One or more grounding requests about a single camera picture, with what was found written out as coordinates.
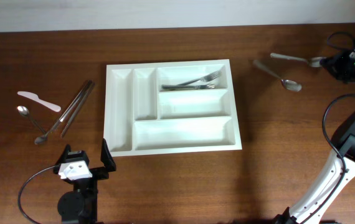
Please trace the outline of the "steel spoon pointing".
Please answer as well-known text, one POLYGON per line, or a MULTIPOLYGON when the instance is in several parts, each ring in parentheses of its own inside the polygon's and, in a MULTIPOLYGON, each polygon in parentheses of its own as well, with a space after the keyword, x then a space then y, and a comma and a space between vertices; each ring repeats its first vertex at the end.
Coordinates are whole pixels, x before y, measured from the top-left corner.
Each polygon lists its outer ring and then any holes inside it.
POLYGON ((284 59, 284 60, 294 60, 294 61, 299 61, 299 62, 304 62, 310 67, 321 67, 320 61, 324 59, 324 57, 312 57, 309 59, 306 58, 299 58, 299 57, 294 57, 294 56, 289 56, 289 55, 282 55, 282 54, 277 54, 277 53, 270 53, 271 58, 278 58, 278 59, 284 59))

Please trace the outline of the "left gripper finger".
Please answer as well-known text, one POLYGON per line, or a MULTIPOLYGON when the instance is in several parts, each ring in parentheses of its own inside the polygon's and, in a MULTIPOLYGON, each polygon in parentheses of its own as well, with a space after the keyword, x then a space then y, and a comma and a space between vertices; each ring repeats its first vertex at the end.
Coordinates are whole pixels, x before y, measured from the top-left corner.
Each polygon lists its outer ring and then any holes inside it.
POLYGON ((66 160, 66 158, 67 158, 67 156, 68 156, 68 154, 69 154, 70 151, 71 151, 71 147, 70 147, 69 144, 67 144, 67 145, 65 146, 65 148, 64 148, 64 150, 63 150, 63 152, 62 152, 62 154, 61 154, 60 157, 57 159, 55 165, 56 165, 56 166, 59 166, 59 165, 65 163, 65 160, 66 160))
POLYGON ((104 165, 104 168, 107 172, 114 172, 116 171, 116 164, 113 160, 113 157, 110 154, 110 150, 108 148, 108 144, 106 139, 102 140, 102 149, 101 149, 101 156, 100 160, 104 165))

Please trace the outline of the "steel spoon pointing down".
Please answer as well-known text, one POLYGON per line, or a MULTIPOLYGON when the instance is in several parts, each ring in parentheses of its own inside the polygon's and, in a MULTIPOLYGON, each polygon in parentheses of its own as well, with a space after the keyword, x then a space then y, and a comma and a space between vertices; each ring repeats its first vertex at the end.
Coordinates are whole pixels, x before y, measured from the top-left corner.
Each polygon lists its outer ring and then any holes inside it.
POLYGON ((267 66, 265 66, 263 63, 261 63, 258 60, 254 60, 253 64, 260 70, 268 73, 269 75, 277 78, 282 86, 284 87, 284 89, 289 90, 289 91, 294 91, 294 92, 299 92, 302 89, 302 85, 293 81, 293 80, 287 80, 287 79, 283 79, 281 76, 277 75, 275 72, 273 72, 272 70, 270 70, 267 66))

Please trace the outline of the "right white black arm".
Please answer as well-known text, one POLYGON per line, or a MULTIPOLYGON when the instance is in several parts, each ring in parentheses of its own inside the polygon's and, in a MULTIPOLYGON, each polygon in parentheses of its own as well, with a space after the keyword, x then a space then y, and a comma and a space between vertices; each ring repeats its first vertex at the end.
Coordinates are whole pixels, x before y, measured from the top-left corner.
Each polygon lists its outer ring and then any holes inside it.
MULTIPOLYGON (((319 63, 337 80, 355 83, 355 49, 341 49, 319 63)), ((273 223, 319 223, 342 189, 355 178, 355 111, 331 137, 325 138, 332 150, 322 171, 307 193, 277 215, 273 223)))

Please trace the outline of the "steel fork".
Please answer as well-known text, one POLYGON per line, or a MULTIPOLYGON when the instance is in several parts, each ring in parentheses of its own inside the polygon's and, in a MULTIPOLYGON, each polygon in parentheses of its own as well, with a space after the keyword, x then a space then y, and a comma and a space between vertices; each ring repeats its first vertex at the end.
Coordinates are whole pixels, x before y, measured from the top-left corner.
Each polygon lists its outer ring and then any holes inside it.
POLYGON ((205 90, 215 88, 215 84, 206 85, 161 85, 163 90, 205 90))
POLYGON ((179 85, 180 86, 185 86, 185 85, 192 84, 192 83, 195 83, 195 82, 210 82, 210 81, 213 81, 216 78, 218 78, 221 74, 222 74, 221 71, 214 71, 214 72, 209 73, 209 74, 207 74, 207 75, 205 75, 203 77, 200 77, 200 78, 197 78, 197 79, 193 79, 193 80, 190 80, 190 81, 187 81, 187 82, 184 82, 184 83, 180 83, 179 85))

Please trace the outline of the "left black arm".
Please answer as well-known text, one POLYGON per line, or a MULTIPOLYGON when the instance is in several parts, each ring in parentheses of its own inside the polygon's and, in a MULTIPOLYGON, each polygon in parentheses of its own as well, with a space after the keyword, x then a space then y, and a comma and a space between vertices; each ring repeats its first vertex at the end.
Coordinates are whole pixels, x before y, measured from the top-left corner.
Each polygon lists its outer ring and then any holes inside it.
POLYGON ((53 173, 73 185, 73 190, 61 196, 57 204, 62 223, 96 223, 98 181, 107 180, 109 173, 116 171, 116 164, 108 149, 107 141, 102 140, 101 167, 90 168, 90 160, 85 151, 73 151, 66 145, 55 163, 53 173))

